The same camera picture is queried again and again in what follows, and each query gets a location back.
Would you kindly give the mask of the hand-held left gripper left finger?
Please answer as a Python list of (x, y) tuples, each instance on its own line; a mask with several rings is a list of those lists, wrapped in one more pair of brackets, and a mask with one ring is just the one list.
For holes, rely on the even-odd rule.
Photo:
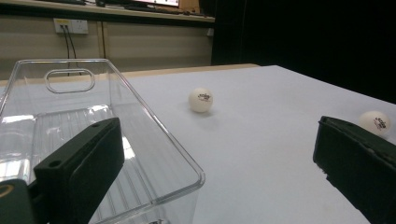
[(35, 168), (49, 224), (88, 224), (124, 164), (120, 120), (94, 123)]

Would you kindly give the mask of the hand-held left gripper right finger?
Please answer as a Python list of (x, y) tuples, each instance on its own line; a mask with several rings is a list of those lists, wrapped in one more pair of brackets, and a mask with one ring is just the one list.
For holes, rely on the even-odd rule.
[(313, 162), (371, 224), (396, 224), (396, 146), (363, 128), (323, 116)]

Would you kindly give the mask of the white ping pong ball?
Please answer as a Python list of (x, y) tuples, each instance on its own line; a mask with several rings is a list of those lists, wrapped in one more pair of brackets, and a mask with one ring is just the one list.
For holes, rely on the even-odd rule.
[(196, 88), (189, 95), (189, 105), (197, 113), (207, 112), (213, 105), (213, 94), (205, 88)]
[(367, 111), (361, 114), (358, 123), (363, 129), (376, 135), (385, 135), (391, 128), (389, 116), (380, 111)]

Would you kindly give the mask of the clear plastic box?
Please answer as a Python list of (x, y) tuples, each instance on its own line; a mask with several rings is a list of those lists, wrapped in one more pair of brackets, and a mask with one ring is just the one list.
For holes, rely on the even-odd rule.
[(22, 60), (0, 81), (0, 224), (49, 224), (34, 168), (112, 118), (124, 164), (88, 224), (191, 224), (202, 168), (105, 59)]

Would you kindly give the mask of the black curtain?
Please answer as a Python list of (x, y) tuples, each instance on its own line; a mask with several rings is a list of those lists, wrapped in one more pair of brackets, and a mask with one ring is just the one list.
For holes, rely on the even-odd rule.
[(396, 104), (396, 0), (216, 0), (212, 62), (280, 65)]

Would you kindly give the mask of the wooden counter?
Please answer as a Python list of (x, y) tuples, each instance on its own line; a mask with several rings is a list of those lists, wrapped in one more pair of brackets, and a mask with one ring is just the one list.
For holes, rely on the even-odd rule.
[(163, 14), (36, 0), (0, 0), (0, 15), (213, 28), (211, 17)]

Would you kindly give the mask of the black keyboard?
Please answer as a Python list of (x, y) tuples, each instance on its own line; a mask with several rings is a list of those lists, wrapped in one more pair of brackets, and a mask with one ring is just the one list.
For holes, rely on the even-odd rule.
[(150, 12), (150, 13), (162, 13), (162, 14), (172, 14), (172, 15), (182, 15), (184, 12), (171, 10), (167, 8), (159, 8), (159, 7), (149, 7), (149, 6), (133, 6), (128, 5), (124, 6), (127, 10), (133, 11), (143, 11), (143, 12)]
[(69, 4), (69, 5), (80, 5), (80, 6), (86, 5), (84, 0), (39, 0), (39, 1), (53, 2), (53, 3), (60, 3), (60, 4)]

